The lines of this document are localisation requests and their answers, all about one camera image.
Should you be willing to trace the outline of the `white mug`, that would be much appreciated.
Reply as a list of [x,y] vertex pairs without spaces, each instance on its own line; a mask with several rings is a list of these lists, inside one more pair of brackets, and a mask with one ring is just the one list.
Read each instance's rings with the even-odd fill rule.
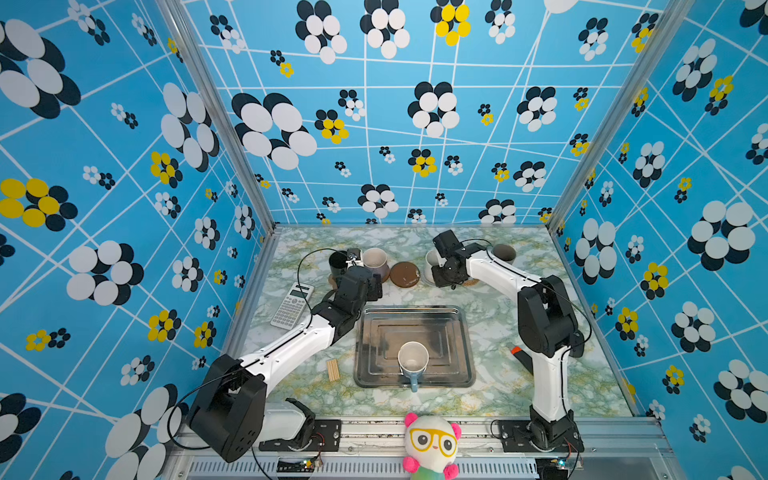
[[436,249],[431,249],[425,254],[422,280],[428,285],[435,286],[432,268],[439,265],[439,255]]

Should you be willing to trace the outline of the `purple mug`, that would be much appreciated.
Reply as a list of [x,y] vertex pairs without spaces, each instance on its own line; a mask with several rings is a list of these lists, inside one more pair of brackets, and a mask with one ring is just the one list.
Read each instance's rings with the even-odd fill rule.
[[381,248],[369,248],[362,252],[362,261],[364,266],[373,274],[381,277],[382,282],[389,278],[390,267],[388,264],[388,254]]

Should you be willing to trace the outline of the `scratched round wooden coaster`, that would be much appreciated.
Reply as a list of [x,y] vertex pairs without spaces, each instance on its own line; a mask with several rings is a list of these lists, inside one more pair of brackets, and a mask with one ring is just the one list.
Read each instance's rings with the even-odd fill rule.
[[402,261],[391,267],[389,279],[399,288],[412,288],[420,282],[421,273],[416,264]]

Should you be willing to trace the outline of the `black mug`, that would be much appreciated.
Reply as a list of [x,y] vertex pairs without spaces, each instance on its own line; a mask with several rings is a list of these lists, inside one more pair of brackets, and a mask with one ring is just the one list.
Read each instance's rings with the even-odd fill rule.
[[347,270],[347,252],[345,250],[334,251],[328,259],[328,264],[331,278],[334,282],[338,282]]

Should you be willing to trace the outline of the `stainless steel cup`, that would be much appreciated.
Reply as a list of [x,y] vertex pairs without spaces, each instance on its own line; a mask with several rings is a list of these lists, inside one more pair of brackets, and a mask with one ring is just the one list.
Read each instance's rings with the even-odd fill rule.
[[514,247],[508,244],[497,244],[492,247],[491,253],[500,261],[513,264],[517,258],[517,252]]

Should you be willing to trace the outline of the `light blue mug front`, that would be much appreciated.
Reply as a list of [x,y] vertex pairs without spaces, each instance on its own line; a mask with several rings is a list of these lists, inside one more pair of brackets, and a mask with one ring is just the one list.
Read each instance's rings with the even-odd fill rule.
[[417,341],[404,343],[397,355],[397,361],[401,373],[405,376],[413,393],[419,389],[419,382],[428,367],[430,360],[426,346]]

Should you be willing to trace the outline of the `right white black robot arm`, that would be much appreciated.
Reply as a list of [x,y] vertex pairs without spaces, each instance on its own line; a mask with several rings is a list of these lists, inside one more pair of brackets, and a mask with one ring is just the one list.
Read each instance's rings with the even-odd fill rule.
[[509,250],[505,245],[462,242],[451,230],[434,237],[433,245],[438,254],[438,264],[431,268],[436,286],[455,287],[475,279],[516,301],[518,334],[526,347],[518,354],[534,380],[528,427],[533,446],[552,451],[566,444],[583,452],[567,395],[567,362],[583,354],[586,338],[563,281],[514,267],[499,256]]

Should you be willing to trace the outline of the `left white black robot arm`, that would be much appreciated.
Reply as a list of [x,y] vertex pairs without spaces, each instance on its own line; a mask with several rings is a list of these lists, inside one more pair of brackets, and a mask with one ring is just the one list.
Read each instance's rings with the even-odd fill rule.
[[254,446],[277,441],[293,449],[311,444],[316,416],[293,398],[268,396],[293,370],[349,333],[369,301],[382,297],[381,276],[351,266],[311,318],[272,344],[241,358],[216,359],[187,414],[191,430],[231,463]]

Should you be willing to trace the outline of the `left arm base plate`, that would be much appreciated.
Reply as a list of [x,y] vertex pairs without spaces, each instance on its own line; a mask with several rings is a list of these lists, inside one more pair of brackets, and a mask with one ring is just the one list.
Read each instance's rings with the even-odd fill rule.
[[339,419],[316,419],[290,439],[274,439],[258,444],[262,452],[338,452],[342,433]]

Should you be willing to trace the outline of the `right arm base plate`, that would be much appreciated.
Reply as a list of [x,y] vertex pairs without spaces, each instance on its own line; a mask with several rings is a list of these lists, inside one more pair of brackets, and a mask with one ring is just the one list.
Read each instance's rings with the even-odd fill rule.
[[498,436],[505,453],[575,455],[585,450],[578,427],[569,418],[554,423],[499,420],[492,432]]

